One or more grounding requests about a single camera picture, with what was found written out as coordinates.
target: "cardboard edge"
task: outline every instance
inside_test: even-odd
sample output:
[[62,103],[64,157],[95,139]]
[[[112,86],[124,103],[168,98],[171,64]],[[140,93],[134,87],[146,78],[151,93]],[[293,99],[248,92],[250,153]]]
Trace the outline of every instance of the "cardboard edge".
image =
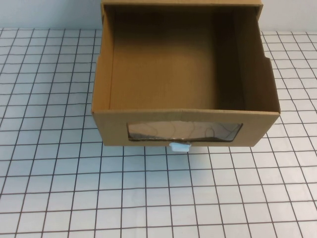
[[280,112],[261,112],[261,111],[237,111],[237,110],[201,110],[201,109],[129,109],[129,110],[116,110],[104,109],[94,110],[96,114],[117,114],[117,113],[226,113],[226,114],[245,114],[245,115],[276,115],[279,116]]

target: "box side wall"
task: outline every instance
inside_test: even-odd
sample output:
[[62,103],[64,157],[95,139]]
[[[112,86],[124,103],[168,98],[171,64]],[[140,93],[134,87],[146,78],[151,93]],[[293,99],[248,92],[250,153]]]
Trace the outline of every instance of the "box side wall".
[[222,110],[121,111],[95,113],[105,145],[162,146],[168,141],[129,141],[127,123],[138,121],[212,121],[242,123],[232,142],[193,142],[193,146],[254,146],[274,124],[279,113],[256,113]]
[[246,110],[279,113],[272,66],[264,56],[256,13],[236,9],[234,22]]
[[92,112],[108,109],[110,105],[115,12],[112,7],[106,7],[102,12],[104,12],[102,46],[97,60]]

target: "clear plastic window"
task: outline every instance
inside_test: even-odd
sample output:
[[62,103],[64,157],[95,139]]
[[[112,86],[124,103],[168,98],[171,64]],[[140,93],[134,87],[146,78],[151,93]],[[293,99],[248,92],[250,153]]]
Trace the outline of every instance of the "clear plastic window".
[[128,123],[131,141],[231,142],[241,123],[150,121]]

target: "cardboard box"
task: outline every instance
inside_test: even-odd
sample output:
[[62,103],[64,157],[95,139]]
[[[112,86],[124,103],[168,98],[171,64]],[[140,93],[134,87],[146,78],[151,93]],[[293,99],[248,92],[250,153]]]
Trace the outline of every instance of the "cardboard box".
[[260,0],[102,0],[105,145],[253,146],[280,115]]

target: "white grid surface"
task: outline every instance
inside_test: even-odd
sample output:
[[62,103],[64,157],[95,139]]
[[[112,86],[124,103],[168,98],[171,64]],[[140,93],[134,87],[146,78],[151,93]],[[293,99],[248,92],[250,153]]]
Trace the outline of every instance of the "white grid surface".
[[0,238],[316,238],[317,34],[264,32],[282,109],[253,148],[105,147],[101,31],[0,28]]

